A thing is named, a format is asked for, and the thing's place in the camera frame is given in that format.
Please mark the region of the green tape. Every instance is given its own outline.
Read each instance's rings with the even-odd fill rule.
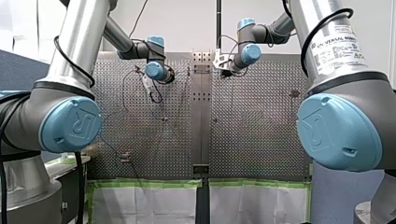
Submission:
[[[92,224],[93,221],[93,194],[95,187],[91,184],[87,186],[87,200],[88,200],[88,224]]]
[[[312,185],[309,184],[308,192],[306,193],[306,221],[311,222],[311,209],[312,209]]]
[[[89,185],[99,188],[160,188],[160,189],[188,189],[200,188],[201,180],[146,180],[146,179],[112,179],[93,180]]]
[[[240,187],[246,185],[288,189],[308,189],[311,183],[261,179],[209,179],[210,187]]]

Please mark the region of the wire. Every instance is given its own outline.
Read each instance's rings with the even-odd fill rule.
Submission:
[[[160,103],[163,102],[163,96],[161,95],[160,91],[158,90],[158,87],[157,87],[157,85],[155,84],[155,81],[154,81],[154,80],[152,80],[152,84],[154,85],[154,88],[155,88],[155,90],[157,91],[158,97],[160,98],[160,100],[156,101],[156,100],[154,99],[154,97],[152,96],[152,92],[151,92],[148,96],[149,96],[149,98],[151,99],[151,102],[152,102],[152,103],[158,105],[158,104],[160,104]]]
[[[126,80],[126,78],[129,76],[129,75],[131,75],[132,74],[132,72],[133,72],[134,70],[132,70],[132,71],[130,71],[130,72],[128,72],[123,78],[122,78],[122,96],[121,96],[121,98],[122,98],[122,106],[125,108],[125,110],[126,111],[128,111],[129,112],[129,110],[128,110],[128,108],[126,107],[126,105],[125,105],[125,80]]]
[[[19,99],[9,110],[4,118],[1,126],[0,126],[0,141],[4,137],[4,132],[6,130],[6,127],[11,120],[12,116],[14,113],[17,111],[18,107],[25,102],[27,99],[29,99],[30,95],[25,95],[22,96],[21,99]],[[0,142],[0,158],[2,157],[2,151],[1,151],[1,142]],[[4,162],[3,160],[0,160],[0,180],[1,180],[1,220],[2,224],[8,224],[7,220],[7,177],[6,177],[6,170],[4,167]]]
[[[107,140],[102,136],[101,133],[99,134],[99,137],[102,139],[102,142],[104,142],[108,147],[111,148],[111,150],[113,150],[114,154],[116,155],[116,158],[119,159],[119,160],[122,160],[122,157],[120,156],[119,152],[110,143],[107,142]],[[132,169],[134,171],[134,175],[136,176],[136,179],[139,180],[140,177],[139,177],[139,174],[136,171],[136,168],[134,167],[134,163],[133,162],[131,162],[131,166],[132,166]]]
[[[291,16],[291,12],[289,11],[287,0],[282,0],[282,3],[283,3],[283,8],[285,9],[286,14],[288,14],[288,16],[290,18],[293,18]]]
[[[87,77],[90,80],[90,82],[91,82],[90,88],[92,88],[95,85],[95,79],[88,72],[86,72],[84,69],[82,69],[80,66],[73,63],[72,60],[70,60],[70,58],[64,53],[61,46],[59,45],[59,36],[58,35],[55,36],[55,38],[53,38],[53,43],[55,44],[55,48],[61,53],[61,55],[64,57],[64,59],[67,60],[67,62],[70,63],[70,65],[72,65],[73,68],[76,68],[82,75],[84,75],[85,77]]]
[[[143,11],[145,10],[146,4],[148,3],[149,0],[146,0],[145,4],[143,4],[142,9],[140,10],[139,16],[137,16],[136,22],[134,23],[134,29],[131,31],[129,34],[129,38],[131,38],[132,34],[134,33],[134,30],[136,29],[137,24],[139,23],[140,17],[143,14]]]
[[[220,48],[220,44],[219,43],[220,43],[220,40],[221,40],[222,37],[227,37],[227,38],[231,39],[233,42],[235,42],[235,44],[238,44],[238,41],[236,41],[234,38],[230,37],[229,35],[221,35],[218,38],[218,42],[216,42],[216,45],[218,46],[218,49]]]
[[[77,224],[83,224],[84,203],[85,203],[85,176],[84,167],[82,166],[81,153],[75,152],[77,170],[78,170],[78,215]]]
[[[315,35],[320,31],[320,29],[322,28],[322,26],[330,21],[332,18],[334,18],[335,16],[348,12],[349,15],[347,16],[348,18],[351,18],[353,16],[353,9],[352,8],[341,8],[339,10],[336,10],[334,13],[330,14],[329,16],[323,18],[317,26],[315,26],[315,28],[309,33],[309,35],[306,37],[306,40],[303,44],[303,47],[301,48],[301,67],[303,68],[303,71],[305,73],[305,75],[308,77],[308,71],[306,69],[305,66],[305,57],[306,57],[306,53],[308,52],[309,49],[309,45],[311,44],[312,39],[315,37]]]

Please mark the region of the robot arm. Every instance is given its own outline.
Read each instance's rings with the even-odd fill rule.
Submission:
[[[104,37],[118,49],[123,60],[147,59],[146,75],[152,80],[163,84],[171,83],[175,79],[172,69],[166,68],[164,61],[164,41],[161,36],[151,35],[148,41],[134,42],[109,17],[106,22]]]
[[[334,170],[396,169],[396,98],[387,76],[364,59],[349,22],[353,10],[340,0],[299,0],[290,1],[290,11],[292,19],[283,14],[269,28],[241,20],[239,52],[227,63],[217,50],[215,67],[250,66],[261,56],[256,44],[284,44],[295,26],[312,84],[297,122],[306,152]]]
[[[59,46],[64,54],[88,74],[92,74],[104,35],[122,59],[147,59],[146,75],[161,83],[174,79],[164,66],[164,44],[160,36],[134,43],[107,15],[116,0],[71,1],[67,4]],[[55,52],[46,77],[38,80],[30,99],[18,107],[5,138],[15,149],[75,152],[90,144],[98,134],[101,115],[91,92],[91,80]],[[7,108],[16,101],[0,105]]]
[[[218,50],[214,65],[218,69],[230,70],[232,73],[239,72],[257,62],[262,56],[257,44],[286,44],[293,30],[293,20],[286,13],[268,26],[256,24],[252,18],[242,19],[237,26],[238,53],[230,58],[221,57]]]

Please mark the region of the blue joint cap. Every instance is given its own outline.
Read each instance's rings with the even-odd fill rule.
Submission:
[[[163,42],[163,37],[160,35],[151,35],[148,37],[148,42],[151,42],[153,44],[156,44],[160,47],[165,47],[165,44]]]
[[[260,47],[256,44],[248,44],[242,49],[241,60],[245,65],[257,62],[262,56]]]
[[[151,79],[163,81],[166,79],[166,70],[160,63],[151,62],[146,65],[146,75]]]
[[[97,103],[87,97],[70,97],[47,114],[39,129],[43,149],[76,152],[89,145],[99,133],[102,118]]]
[[[382,144],[374,124],[339,96],[319,93],[305,99],[297,130],[305,151],[324,167],[363,172],[381,161]]]
[[[238,31],[242,30],[246,26],[249,26],[250,24],[256,24],[253,18],[242,19],[240,22],[238,22]]]

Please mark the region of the metal pole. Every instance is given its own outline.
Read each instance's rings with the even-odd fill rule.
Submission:
[[[290,7],[300,46],[302,47],[306,38],[318,23],[323,20],[323,18],[343,8],[343,5],[339,0],[299,0],[290,1]],[[325,41],[326,38],[336,38],[339,35],[345,34],[342,33],[345,30],[350,32],[348,35],[354,36],[346,13],[335,16],[331,21],[326,23],[320,31],[316,33],[311,44],[317,40],[319,40],[318,43],[321,43],[320,40]],[[309,48],[306,53],[305,65],[314,86],[335,77],[355,74],[368,68],[365,64],[359,63],[343,64],[334,69],[330,69],[330,71],[323,76],[323,74],[318,71],[320,65],[319,63],[316,64],[311,48]]]
[[[285,12],[271,25],[272,31],[279,36],[289,36],[294,30],[293,20]]]
[[[67,9],[59,37],[63,52],[69,59],[92,74],[110,3],[103,0],[72,0]],[[49,72],[39,81],[58,82],[90,91],[90,81],[55,51]]]
[[[216,44],[221,48],[221,0],[217,0]]]
[[[122,53],[128,52],[133,46],[132,40],[111,17],[107,18],[103,36]]]

